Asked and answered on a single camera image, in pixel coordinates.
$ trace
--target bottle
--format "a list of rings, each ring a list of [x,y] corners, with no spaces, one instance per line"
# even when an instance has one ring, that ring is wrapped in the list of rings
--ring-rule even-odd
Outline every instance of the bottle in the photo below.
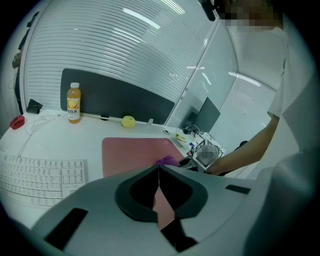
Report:
[[[80,122],[80,98],[79,83],[72,82],[67,92],[68,119],[71,124]]]

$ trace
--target mouse pad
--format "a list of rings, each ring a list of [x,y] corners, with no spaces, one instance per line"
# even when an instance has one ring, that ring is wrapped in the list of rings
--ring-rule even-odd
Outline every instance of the mouse pad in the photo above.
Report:
[[[105,138],[102,141],[103,177],[148,168],[168,155],[178,162],[183,158],[167,138]],[[161,230],[175,219],[175,212],[160,188],[154,199],[153,210],[158,214],[158,228]]]

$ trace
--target window blinds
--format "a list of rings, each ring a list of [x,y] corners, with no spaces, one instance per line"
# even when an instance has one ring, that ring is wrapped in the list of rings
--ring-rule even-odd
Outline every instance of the window blinds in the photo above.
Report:
[[[26,102],[60,110],[65,68],[120,79],[176,102],[194,71],[187,67],[197,65],[213,28],[194,0],[52,0],[27,49]]]

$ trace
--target monitor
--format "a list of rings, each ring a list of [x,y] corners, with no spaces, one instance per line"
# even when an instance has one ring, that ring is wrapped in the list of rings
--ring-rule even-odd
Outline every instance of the monitor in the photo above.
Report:
[[[197,126],[200,131],[209,133],[219,116],[219,110],[207,97],[192,124]]]

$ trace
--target bottle label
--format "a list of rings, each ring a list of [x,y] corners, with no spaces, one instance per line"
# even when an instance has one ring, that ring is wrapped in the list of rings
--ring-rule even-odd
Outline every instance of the bottle label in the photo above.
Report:
[[[80,98],[67,98],[68,118],[78,120],[80,118]]]

